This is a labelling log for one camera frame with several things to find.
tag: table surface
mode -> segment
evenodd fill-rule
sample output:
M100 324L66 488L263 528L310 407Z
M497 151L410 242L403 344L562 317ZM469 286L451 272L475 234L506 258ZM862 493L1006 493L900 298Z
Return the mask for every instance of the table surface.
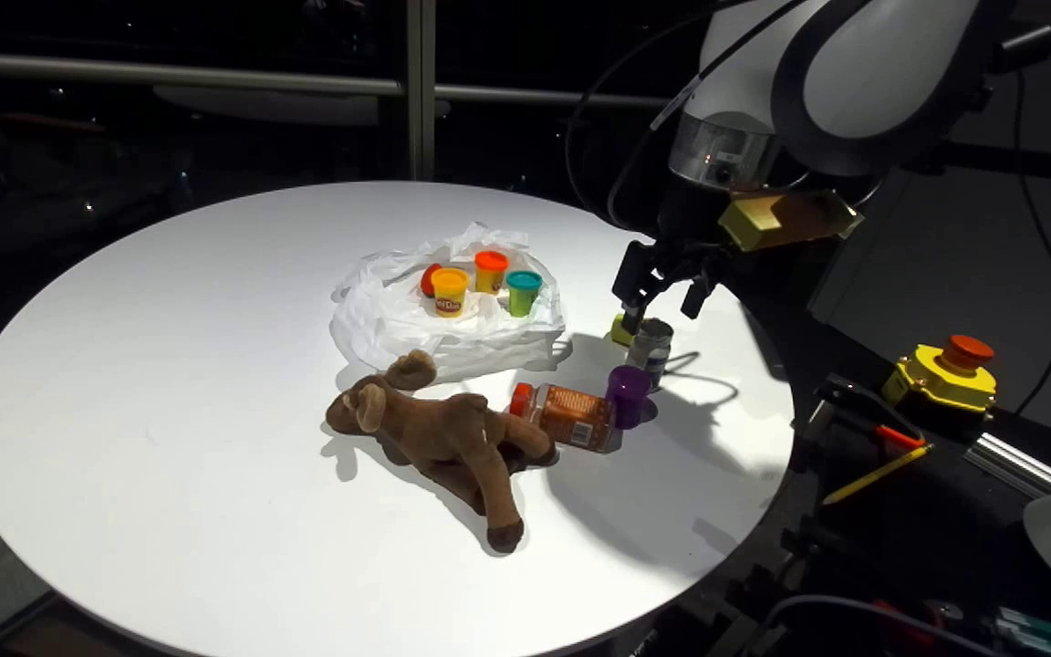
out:
M0 332L0 538L89 612L224 657L544 654L681 596L754 528L791 457L791 389L724 287L698 320L679 286L654 304L676 350L698 350L654 423L619 454L513 476L513 556L376 440L321 423L344 372L332 286L366 252L469 223L528 234L573 336L547 378L603 389L636 234L437 181L241 197L96 252ZM506 406L511 378L451 386Z

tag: plastic bag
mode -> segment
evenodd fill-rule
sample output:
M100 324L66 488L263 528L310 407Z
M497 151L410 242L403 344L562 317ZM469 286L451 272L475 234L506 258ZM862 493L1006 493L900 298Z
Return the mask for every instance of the plastic bag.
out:
M477 248L501 248L511 257L511 269L539 272L544 286L528 317L511 317L497 296L477 293L468 293L457 317L434 313L420 293L420 272L432 261L468 265ZM451 242L373 252L332 287L332 341L350 367L379 372L410 350L428 350L437 378L544 367L557 359L562 332L557 282L528 257L524 234L497 234L482 223Z

